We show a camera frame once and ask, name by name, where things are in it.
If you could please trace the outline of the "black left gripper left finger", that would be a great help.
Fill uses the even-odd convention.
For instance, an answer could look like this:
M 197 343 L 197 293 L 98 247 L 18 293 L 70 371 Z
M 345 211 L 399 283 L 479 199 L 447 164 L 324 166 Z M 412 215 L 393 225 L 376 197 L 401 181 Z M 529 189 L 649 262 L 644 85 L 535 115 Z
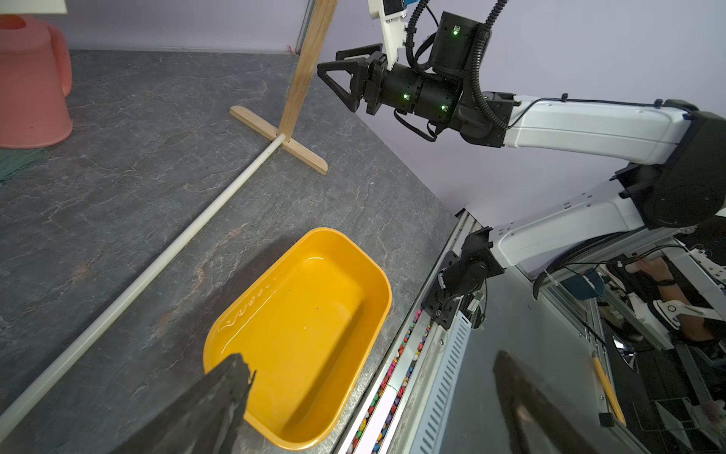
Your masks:
M 254 378 L 242 355 L 230 355 L 113 451 L 230 453 Z

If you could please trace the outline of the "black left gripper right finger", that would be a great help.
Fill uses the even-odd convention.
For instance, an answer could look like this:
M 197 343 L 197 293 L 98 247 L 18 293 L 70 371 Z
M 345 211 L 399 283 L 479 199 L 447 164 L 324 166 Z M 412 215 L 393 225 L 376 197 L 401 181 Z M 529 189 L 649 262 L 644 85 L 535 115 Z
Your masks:
M 493 365 L 513 453 L 597 453 L 597 425 L 507 351 Z

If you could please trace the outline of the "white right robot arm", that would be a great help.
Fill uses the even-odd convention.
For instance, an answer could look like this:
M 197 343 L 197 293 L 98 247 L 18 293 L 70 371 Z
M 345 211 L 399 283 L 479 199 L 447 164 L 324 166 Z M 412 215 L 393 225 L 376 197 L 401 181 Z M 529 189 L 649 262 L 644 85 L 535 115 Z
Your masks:
M 423 138 L 450 129 L 489 148 L 555 149 L 624 160 L 625 168 L 575 200 L 467 236 L 439 272 L 425 310 L 443 327 L 491 277 L 574 243 L 631 231 L 684 228 L 725 204 L 725 121 L 679 100 L 651 104 L 518 98 L 479 88 L 484 44 L 434 47 L 429 70 L 391 64 L 380 45 L 340 51 L 318 67 L 351 110 L 389 106 L 398 120 L 424 118 Z

